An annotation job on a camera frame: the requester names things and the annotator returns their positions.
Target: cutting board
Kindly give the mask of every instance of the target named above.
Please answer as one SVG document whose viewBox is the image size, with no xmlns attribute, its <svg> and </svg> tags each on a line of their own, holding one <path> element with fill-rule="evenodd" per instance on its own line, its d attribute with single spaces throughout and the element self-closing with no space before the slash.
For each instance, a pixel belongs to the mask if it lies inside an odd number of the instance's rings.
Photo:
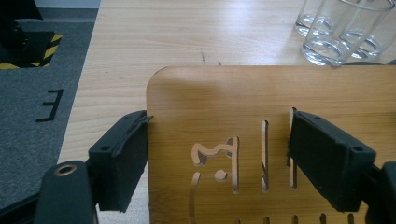
<svg viewBox="0 0 396 224">
<path fill-rule="evenodd" d="M 147 88 L 151 223 L 364 223 L 287 165 L 290 110 L 396 161 L 396 66 L 166 67 Z"/>
</svg>

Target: yellow and black striped tape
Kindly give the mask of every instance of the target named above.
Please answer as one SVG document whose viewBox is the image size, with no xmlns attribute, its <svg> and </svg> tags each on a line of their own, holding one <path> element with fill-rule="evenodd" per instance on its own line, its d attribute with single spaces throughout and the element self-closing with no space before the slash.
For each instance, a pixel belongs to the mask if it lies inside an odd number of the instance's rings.
<svg viewBox="0 0 396 224">
<path fill-rule="evenodd" d="M 49 43 L 49 46 L 47 48 L 46 54 L 41 62 L 39 62 L 39 63 L 0 63 L 0 70 L 50 66 L 50 60 L 52 59 L 53 54 L 55 53 L 56 49 L 58 48 L 59 43 L 61 42 L 61 39 L 62 39 L 62 35 L 55 35 L 52 38 L 52 40 Z"/>
</svg>

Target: light wood tabletop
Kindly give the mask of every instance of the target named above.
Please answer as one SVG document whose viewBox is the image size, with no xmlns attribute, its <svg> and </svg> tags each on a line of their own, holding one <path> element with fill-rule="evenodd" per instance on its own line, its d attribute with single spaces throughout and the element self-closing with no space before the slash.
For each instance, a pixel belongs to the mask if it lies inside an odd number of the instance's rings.
<svg viewBox="0 0 396 224">
<path fill-rule="evenodd" d="M 88 149 L 123 115 L 146 109 L 146 87 L 165 66 L 307 65 L 293 24 L 303 0 L 103 0 L 59 162 Z M 378 63 L 396 58 L 396 45 Z M 149 223 L 145 173 L 126 215 L 102 223 Z"/>
</svg>

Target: round hole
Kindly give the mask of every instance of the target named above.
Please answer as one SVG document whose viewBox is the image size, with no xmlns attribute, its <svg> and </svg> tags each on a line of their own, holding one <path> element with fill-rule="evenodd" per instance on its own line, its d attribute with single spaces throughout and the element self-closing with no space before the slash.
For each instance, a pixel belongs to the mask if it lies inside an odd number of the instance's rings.
<svg viewBox="0 0 396 224">
<path fill-rule="evenodd" d="M 353 147 L 352 149 L 355 151 L 363 151 L 363 148 L 361 148 L 361 147 Z"/>
<path fill-rule="evenodd" d="M 64 176 L 64 175 L 70 175 L 73 172 L 75 172 L 77 170 L 77 166 L 74 164 L 66 164 L 63 165 L 61 167 L 59 167 L 58 169 L 55 170 L 55 175 L 57 176 Z"/>
<path fill-rule="evenodd" d="M 102 146 L 100 149 L 101 149 L 102 151 L 108 151 L 108 150 L 110 149 L 110 147 L 108 147 L 108 146 Z"/>
</svg>

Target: clear glass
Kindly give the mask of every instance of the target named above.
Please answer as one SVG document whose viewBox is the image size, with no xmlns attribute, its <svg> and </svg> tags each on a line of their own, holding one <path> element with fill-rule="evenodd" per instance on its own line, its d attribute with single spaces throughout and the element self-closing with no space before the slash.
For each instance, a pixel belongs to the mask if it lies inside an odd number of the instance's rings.
<svg viewBox="0 0 396 224">
<path fill-rule="evenodd" d="M 396 39 L 396 9 L 394 8 L 359 46 L 352 57 L 362 61 L 374 61 Z"/>
<path fill-rule="evenodd" d="M 394 7 L 392 0 L 324 0 L 303 43 L 303 55 L 317 65 L 345 63 Z"/>
<path fill-rule="evenodd" d="M 294 29 L 300 35 L 306 36 L 308 34 L 321 3 L 322 0 L 304 0 L 297 20 L 294 23 Z"/>
</svg>

